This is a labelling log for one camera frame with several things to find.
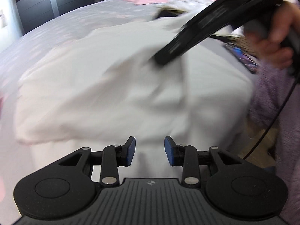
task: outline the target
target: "white cloth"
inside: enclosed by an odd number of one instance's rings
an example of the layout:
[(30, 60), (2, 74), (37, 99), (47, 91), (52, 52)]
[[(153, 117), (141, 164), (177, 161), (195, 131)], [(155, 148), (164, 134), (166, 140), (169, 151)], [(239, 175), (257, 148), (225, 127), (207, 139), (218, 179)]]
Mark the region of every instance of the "white cloth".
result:
[(175, 36), (175, 20), (95, 30), (22, 76), (16, 135), (41, 143), (33, 146), (37, 168), (86, 145), (99, 151), (135, 136), (132, 166), (120, 169), (121, 178), (178, 177), (165, 136), (198, 150), (229, 147), (243, 130), (252, 83), (201, 45), (154, 69), (149, 58)]
[(168, 9), (171, 11), (192, 12), (194, 10), (202, 11), (214, 0), (174, 0), (168, 3), (157, 4), (157, 8)]

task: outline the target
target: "black gripper base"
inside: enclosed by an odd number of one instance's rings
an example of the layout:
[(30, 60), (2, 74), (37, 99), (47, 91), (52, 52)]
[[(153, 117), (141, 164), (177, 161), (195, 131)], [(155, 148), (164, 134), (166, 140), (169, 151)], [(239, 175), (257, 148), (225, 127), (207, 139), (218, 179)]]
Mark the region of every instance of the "black gripper base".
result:
[(61, 220), (22, 217), (15, 225), (284, 225), (279, 217), (241, 221), (219, 213), (198, 189), (182, 187), (177, 179), (127, 178), (105, 188), (86, 210)]

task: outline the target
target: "bed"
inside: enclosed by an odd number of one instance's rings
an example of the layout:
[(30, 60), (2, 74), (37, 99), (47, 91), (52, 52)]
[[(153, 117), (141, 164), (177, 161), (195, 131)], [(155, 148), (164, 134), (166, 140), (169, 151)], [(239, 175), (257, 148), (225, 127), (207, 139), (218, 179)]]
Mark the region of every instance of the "bed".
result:
[[(0, 54), (1, 90), (4, 93), (4, 105), (0, 119), (2, 147), (0, 152), (0, 190), (2, 190), (0, 201), (3, 199), (0, 202), (0, 223), (2, 225), (12, 224), (20, 216), (12, 196), (16, 183), (22, 177), (74, 150), (67, 147), (58, 153), (57, 145), (30, 147), (20, 145), (16, 141), (13, 116), (18, 97), (17, 82), (21, 75), (55, 46), (68, 45), (101, 27), (134, 21), (150, 21), (156, 12), (155, 4), (135, 6), (121, 0), (108, 0), (89, 5), (38, 27)], [(202, 45), (226, 59), (250, 80), (255, 80), (253, 75), (222, 47), (221, 42), (208, 39)], [(48, 153), (51, 158), (45, 160), (45, 155), (39, 155), (41, 152)]]

